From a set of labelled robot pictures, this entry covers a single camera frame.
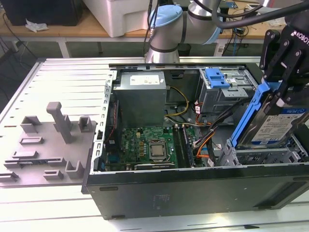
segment motherboard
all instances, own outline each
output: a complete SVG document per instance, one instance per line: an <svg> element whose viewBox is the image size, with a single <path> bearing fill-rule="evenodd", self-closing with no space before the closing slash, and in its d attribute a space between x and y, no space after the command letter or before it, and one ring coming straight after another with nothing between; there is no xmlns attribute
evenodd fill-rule
<svg viewBox="0 0 309 232"><path fill-rule="evenodd" d="M190 147L196 140L192 127L123 128L121 152L110 154L108 163L112 170L127 171L149 169L150 165L191 167L194 161Z"/></svg>

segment blue drive bay latch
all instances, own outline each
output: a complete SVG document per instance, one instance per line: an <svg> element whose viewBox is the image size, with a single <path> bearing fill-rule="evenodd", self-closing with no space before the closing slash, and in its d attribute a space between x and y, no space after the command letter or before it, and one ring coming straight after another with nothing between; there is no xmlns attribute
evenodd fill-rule
<svg viewBox="0 0 309 232"><path fill-rule="evenodd" d="M211 88L230 88L226 82L224 74L219 69L205 69L205 75L211 84Z"/></svg>

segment gray plastic block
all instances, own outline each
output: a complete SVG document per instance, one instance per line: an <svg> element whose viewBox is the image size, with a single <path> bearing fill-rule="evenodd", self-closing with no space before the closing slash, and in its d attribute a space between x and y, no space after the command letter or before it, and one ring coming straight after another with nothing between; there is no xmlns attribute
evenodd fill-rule
<svg viewBox="0 0 309 232"><path fill-rule="evenodd" d="M18 156L23 154L22 157L13 159L14 153L12 153L10 159L7 159L4 164L9 171L16 173L19 178L16 181L0 182L0 187L82 184L84 167L86 167L87 158L92 153L97 125L95 121L91 123L93 131L81 133L78 121L71 122L70 133L74 138L71 144L63 142L62 137L55 130L54 122L42 122L41 125L35 126L37 133L26 134L22 132L15 144L15 152ZM42 144L20 144L21 139L38 137L44 139ZM24 153L33 151L37 152L37 157ZM66 172L67 161L70 162L67 168L68 172ZM59 170L63 174L63 178L47 181L44 177L46 170Z"/></svg>
<svg viewBox="0 0 309 232"><path fill-rule="evenodd" d="M5 166L7 169L11 169L11 168L22 168L18 162L4 163L4 166Z"/></svg>
<svg viewBox="0 0 309 232"><path fill-rule="evenodd" d="M12 158L36 158L37 156L37 151L16 151L12 155Z"/></svg>
<svg viewBox="0 0 309 232"><path fill-rule="evenodd" d="M93 131L90 117L80 117L78 126L79 129L81 130L81 133Z"/></svg>
<svg viewBox="0 0 309 232"><path fill-rule="evenodd" d="M42 144L43 142L44 139L42 137L21 138L19 141L21 145Z"/></svg>
<svg viewBox="0 0 309 232"><path fill-rule="evenodd" d="M51 167L61 167L66 166L67 162L63 157L61 157L60 160L48 161L47 164Z"/></svg>
<svg viewBox="0 0 309 232"><path fill-rule="evenodd" d="M25 133L37 133L35 126L40 125L40 121L36 116L26 116L20 126Z"/></svg>
<svg viewBox="0 0 309 232"><path fill-rule="evenodd" d="M46 111L51 114L57 125L57 129L60 132L64 142L70 144L73 142L73 137L70 133L70 128L68 127L64 116L61 113L61 103L60 102L50 102L47 105Z"/></svg>
<svg viewBox="0 0 309 232"><path fill-rule="evenodd" d="M70 121L70 119L69 119L69 116L64 115L64 120L66 121L66 123L67 123L67 125L68 125L68 128L69 128L70 131L71 131L71 129L72 129L72 127L73 127L73 124L71 123L71 121ZM57 132L60 132L60 131L58 130L58 127L57 127L57 124L56 124L56 123L54 124L54 127L55 127L55 129L56 129Z"/></svg>
<svg viewBox="0 0 309 232"><path fill-rule="evenodd" d="M63 174L60 170L45 170L43 177L46 180L62 180Z"/></svg>
<svg viewBox="0 0 309 232"><path fill-rule="evenodd" d="M0 182L15 182L17 178L18 175L14 172L0 173Z"/></svg>
<svg viewBox="0 0 309 232"><path fill-rule="evenodd" d="M68 161L65 172L69 175L70 179L77 179L83 177L84 168L80 161L77 161L76 168L74 168L71 162Z"/></svg>

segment white box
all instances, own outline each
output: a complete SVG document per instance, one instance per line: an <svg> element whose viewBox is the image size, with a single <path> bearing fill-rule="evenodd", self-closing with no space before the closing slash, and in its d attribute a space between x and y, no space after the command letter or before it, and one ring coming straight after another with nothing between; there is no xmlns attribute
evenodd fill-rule
<svg viewBox="0 0 309 232"><path fill-rule="evenodd" d="M84 0L84 3L111 37L148 28L149 0Z"/></svg>

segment black computer case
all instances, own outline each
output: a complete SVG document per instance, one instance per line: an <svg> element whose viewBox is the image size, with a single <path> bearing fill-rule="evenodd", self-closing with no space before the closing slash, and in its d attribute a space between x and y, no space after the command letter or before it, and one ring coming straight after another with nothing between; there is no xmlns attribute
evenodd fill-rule
<svg viewBox="0 0 309 232"><path fill-rule="evenodd" d="M12 25L26 19L47 25L76 26L83 14L82 0L1 0Z"/></svg>

